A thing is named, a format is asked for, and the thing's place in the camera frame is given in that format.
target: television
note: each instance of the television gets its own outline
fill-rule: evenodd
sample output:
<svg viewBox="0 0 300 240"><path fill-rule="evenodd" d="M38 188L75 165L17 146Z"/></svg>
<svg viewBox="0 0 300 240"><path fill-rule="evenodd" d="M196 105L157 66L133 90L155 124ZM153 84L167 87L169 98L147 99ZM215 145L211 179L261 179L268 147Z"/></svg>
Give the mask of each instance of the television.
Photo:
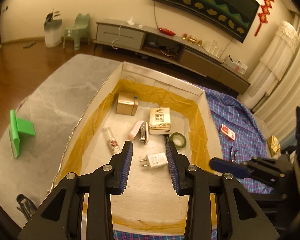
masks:
<svg viewBox="0 0 300 240"><path fill-rule="evenodd" d="M257 14L256 0L153 0L188 11L243 42Z"/></svg>

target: silver bolt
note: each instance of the silver bolt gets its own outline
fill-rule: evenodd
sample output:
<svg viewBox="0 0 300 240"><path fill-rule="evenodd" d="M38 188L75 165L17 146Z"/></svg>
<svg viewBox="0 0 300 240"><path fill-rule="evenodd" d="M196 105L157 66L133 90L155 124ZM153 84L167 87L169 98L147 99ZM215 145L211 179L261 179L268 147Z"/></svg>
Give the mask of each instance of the silver bolt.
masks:
<svg viewBox="0 0 300 240"><path fill-rule="evenodd" d="M67 179L74 179L75 178L75 173L70 172L67 174Z"/></svg>
<svg viewBox="0 0 300 240"><path fill-rule="evenodd" d="M109 165L109 164L106 164L105 166L102 167L102 169L103 169L104 171L110 171L110 170L112 169L112 166Z"/></svg>
<svg viewBox="0 0 300 240"><path fill-rule="evenodd" d="M223 176L225 176L226 179L232 179L233 178L233 175L229 172L223 174Z"/></svg>
<svg viewBox="0 0 300 240"><path fill-rule="evenodd" d="M195 165L189 165L188 166L188 170L189 171L196 171L197 170L197 166L195 166Z"/></svg>

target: flower pot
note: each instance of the flower pot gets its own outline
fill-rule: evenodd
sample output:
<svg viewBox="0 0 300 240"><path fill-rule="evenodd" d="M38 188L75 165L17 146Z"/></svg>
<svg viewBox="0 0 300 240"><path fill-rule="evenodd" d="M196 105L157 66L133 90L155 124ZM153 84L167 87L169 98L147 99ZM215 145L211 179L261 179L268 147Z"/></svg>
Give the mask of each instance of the flower pot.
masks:
<svg viewBox="0 0 300 240"><path fill-rule="evenodd" d="M44 41L47 48L58 46L61 43L62 19L47 22L44 25Z"/></svg>

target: plaid cloth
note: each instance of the plaid cloth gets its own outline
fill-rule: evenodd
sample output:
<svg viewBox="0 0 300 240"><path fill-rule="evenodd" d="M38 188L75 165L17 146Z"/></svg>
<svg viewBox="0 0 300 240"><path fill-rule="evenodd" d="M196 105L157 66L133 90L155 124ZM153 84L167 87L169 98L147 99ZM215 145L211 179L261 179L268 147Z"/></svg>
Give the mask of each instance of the plaid cloth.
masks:
<svg viewBox="0 0 300 240"><path fill-rule="evenodd" d="M203 88L205 91L211 115L217 130L221 125L229 127L235 132L235 141L231 142L222 134L219 134L220 144L224 160L230 160L230 147L236 153L237 163L251 160L253 156L267 158L266 139L263 137L252 113L239 101L226 94ZM245 178L239 179L243 186L251 193L270 194L273 190L259 181ZM115 240L183 240L184 236L146 236L130 234L114 230ZM211 240L217 240L217 230L211 231Z"/></svg>

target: potted plant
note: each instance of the potted plant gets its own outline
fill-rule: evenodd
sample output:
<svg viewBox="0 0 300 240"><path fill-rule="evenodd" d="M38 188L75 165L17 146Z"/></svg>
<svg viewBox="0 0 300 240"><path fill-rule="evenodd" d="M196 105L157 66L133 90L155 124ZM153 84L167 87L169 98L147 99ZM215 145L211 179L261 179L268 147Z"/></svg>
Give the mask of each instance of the potted plant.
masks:
<svg viewBox="0 0 300 240"><path fill-rule="evenodd" d="M61 43L61 26L62 19L55 20L55 17L60 16L60 11L49 13L43 24L44 26L44 41L47 48L58 46Z"/></svg>

